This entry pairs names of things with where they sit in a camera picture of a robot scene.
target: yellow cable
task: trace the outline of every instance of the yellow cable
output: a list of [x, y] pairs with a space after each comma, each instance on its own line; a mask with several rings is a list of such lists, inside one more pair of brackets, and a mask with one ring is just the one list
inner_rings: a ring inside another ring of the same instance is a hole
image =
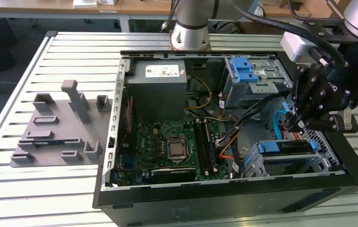
[[236, 139], [238, 135], [239, 135], [239, 133], [234, 136], [234, 138], [230, 140], [228, 144], [224, 146], [224, 148], [223, 148], [223, 150], [222, 150], [222, 152], [219, 154], [219, 157], [224, 157], [226, 156], [226, 155], [223, 155], [223, 153], [227, 150], [227, 148], [230, 147], [230, 145], [234, 142], [234, 140]]
[[194, 109], [204, 108], [210, 104], [211, 99], [212, 99], [211, 90], [210, 90], [208, 86], [206, 85], [206, 83], [196, 76], [191, 76], [191, 77], [195, 78], [204, 85], [206, 89], [208, 90], [208, 96], [210, 96], [210, 98], [208, 98], [208, 101], [206, 102], [206, 104], [203, 104], [200, 106], [184, 107], [186, 110], [194, 110]]

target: gray plastic part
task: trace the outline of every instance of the gray plastic part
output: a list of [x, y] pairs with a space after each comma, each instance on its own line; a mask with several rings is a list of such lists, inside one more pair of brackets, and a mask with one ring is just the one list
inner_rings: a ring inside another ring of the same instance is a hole
[[48, 105], [51, 104], [54, 104], [54, 100], [48, 93], [36, 94], [35, 99], [34, 99], [34, 106], [39, 112], [50, 113], [51, 109]]
[[34, 162], [35, 157], [32, 156], [31, 153], [28, 152], [20, 152], [19, 154], [12, 154], [11, 159], [13, 160], [13, 162], [16, 163], [26, 163], [30, 164]]
[[82, 160], [82, 155], [76, 150], [63, 150], [60, 153], [60, 157], [66, 162], [79, 162]]
[[35, 124], [56, 124], [58, 117], [56, 116], [35, 117], [32, 119], [32, 123], [35, 123]]
[[28, 139], [51, 139], [54, 133], [52, 131], [28, 131], [26, 137]]
[[108, 96], [96, 96], [96, 107], [99, 112], [107, 112], [111, 110], [111, 103]]
[[87, 113], [88, 103], [83, 93], [78, 93], [76, 86], [78, 82], [75, 80], [64, 80], [60, 90], [68, 94], [74, 111], [78, 113], [82, 123], [86, 124], [91, 122], [91, 117]]
[[86, 142], [83, 152], [84, 152], [86, 156], [88, 157], [88, 159], [98, 160], [99, 156], [102, 155], [102, 152], [103, 152], [103, 149], [102, 149], [102, 146], [99, 144], [99, 141], [96, 141], [95, 149], [92, 149], [90, 143]]
[[46, 37], [55, 37], [58, 35], [58, 31], [47, 31]]
[[[104, 101], [104, 106], [108, 106], [108, 98], [84, 99], [88, 107], [84, 111], [91, 119], [86, 124], [71, 108], [70, 100], [54, 101], [48, 94], [40, 94], [36, 100], [46, 103], [50, 111], [43, 112], [42, 109], [42, 112], [38, 110], [34, 112], [9, 165], [12, 167], [96, 165], [106, 148], [110, 122], [110, 109], [99, 112], [96, 101]], [[63, 151], [67, 154], [76, 151], [78, 155], [75, 158], [67, 157], [66, 161]]]

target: sticker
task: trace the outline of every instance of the sticker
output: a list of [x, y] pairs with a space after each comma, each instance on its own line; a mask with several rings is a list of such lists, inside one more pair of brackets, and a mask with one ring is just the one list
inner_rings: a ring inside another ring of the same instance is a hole
[[115, 10], [99, 10], [99, 13], [116, 13]]
[[255, 70], [254, 73], [258, 75], [266, 75], [264, 70]]
[[231, 168], [235, 170], [236, 173], [239, 173], [239, 166], [236, 165], [235, 162], [232, 162]]
[[224, 109], [224, 101], [223, 100], [219, 100], [219, 108]]
[[148, 65], [146, 77], [179, 77], [179, 65]]

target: aluminum work table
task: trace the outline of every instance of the aluminum work table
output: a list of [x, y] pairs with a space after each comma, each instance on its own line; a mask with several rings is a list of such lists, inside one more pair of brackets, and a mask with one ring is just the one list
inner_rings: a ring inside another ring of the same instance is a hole
[[[211, 35], [212, 50], [281, 51], [281, 36]], [[168, 50], [167, 34], [72, 33], [46, 37], [0, 113], [0, 226], [110, 227], [92, 208], [98, 165], [12, 168], [8, 163], [31, 119], [39, 92], [67, 99], [62, 81], [75, 79], [87, 99], [114, 96], [120, 50]], [[354, 110], [358, 119], [358, 108]], [[346, 135], [358, 154], [358, 133]], [[306, 212], [176, 223], [168, 226], [358, 226], [358, 193]]]

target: black cable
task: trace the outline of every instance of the black cable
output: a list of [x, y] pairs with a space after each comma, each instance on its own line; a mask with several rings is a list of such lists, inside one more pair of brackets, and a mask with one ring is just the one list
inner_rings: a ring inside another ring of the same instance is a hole
[[330, 56], [333, 57], [335, 64], [338, 65], [338, 67], [345, 67], [346, 65], [346, 61], [345, 58], [342, 56], [342, 54], [338, 52], [338, 50], [330, 45], [330, 43], [322, 39], [321, 37], [318, 37], [317, 35], [314, 35], [310, 31], [305, 30], [303, 28], [295, 26], [295, 25], [290, 25], [286, 24], [283, 22], [279, 22], [277, 20], [271, 20], [271, 19], [264, 19], [256, 15], [254, 15], [250, 12], [246, 12], [244, 10], [242, 10], [239, 8], [239, 6], [236, 5], [235, 0], [231, 0], [235, 9], [243, 14], [243, 16], [250, 19], [251, 21], [260, 23], [263, 25], [268, 25], [271, 27], [275, 27], [286, 32], [290, 32], [298, 36], [301, 36], [302, 38], [307, 39], [309, 41], [311, 41], [319, 48], [323, 49], [323, 51], [326, 51]]
[[255, 114], [258, 114], [260, 112], [260, 107], [266, 105], [266, 103], [278, 97], [283, 97], [287, 96], [290, 94], [290, 91], [282, 91], [278, 94], [271, 94], [267, 95], [263, 99], [260, 99], [252, 106], [250, 106], [246, 111], [243, 112], [243, 114], [240, 115], [240, 117], [238, 118], [234, 126], [232, 126], [232, 130], [231, 132], [219, 140], [219, 143], [222, 143], [223, 141], [226, 141], [230, 137], [232, 137], [232, 135], [236, 133], [238, 130], [240, 130], [240, 128], [243, 127], [244, 121], [247, 119], [250, 119]]
[[195, 116], [198, 116], [199, 118], [204, 118], [204, 117], [210, 117], [210, 116], [202, 116], [202, 115], [199, 115], [198, 113], [195, 113], [192, 110], [186, 110], [186, 111], [188, 111], [190, 113], [192, 113]]
[[256, 5], [258, 7], [260, 7], [262, 11], [263, 11], [263, 18], [266, 19], [266, 11], [264, 11], [264, 8], [260, 6], [260, 5]]
[[178, 8], [178, 5], [179, 5], [179, 1], [180, 1], [180, 0], [172, 0], [172, 1], [171, 1], [171, 13], [170, 13], [170, 15], [168, 15], [168, 17], [167, 17], [167, 20], [166, 20], [166, 28], [170, 27], [170, 24], [171, 24], [171, 21], [172, 21], [172, 17], [174, 17], [174, 12], [176, 11], [176, 8]]
[[238, 178], [239, 177], [239, 172], [240, 172], [240, 156], [239, 156], [239, 150], [238, 150], [238, 138], [234, 140], [234, 142], [231, 143], [231, 153], [234, 156], [234, 162], [238, 165], [238, 171], [235, 171], [232, 169], [232, 178]]
[[[199, 98], [196, 99], [196, 105], [198, 106], [200, 106], [202, 105], [202, 103], [199, 102]], [[206, 110], [206, 107], [203, 107], [203, 108], [200, 108], [199, 110], [202, 110], [203, 112], [204, 112], [204, 114], [208, 116], [208, 117], [214, 117], [210, 113], [208, 113], [208, 111]]]
[[338, 19], [338, 18], [302, 17], [302, 16], [299, 16], [299, 15], [295, 13], [295, 10], [294, 10], [291, 4], [293, 4], [293, 0], [289, 0], [289, 9], [290, 9], [290, 12], [291, 12], [293, 17], [294, 17], [297, 20], [301, 20], [301, 21], [306, 21], [306, 20], [331, 20], [331, 21], [338, 21], [338, 20], [341, 20], [341, 19]]

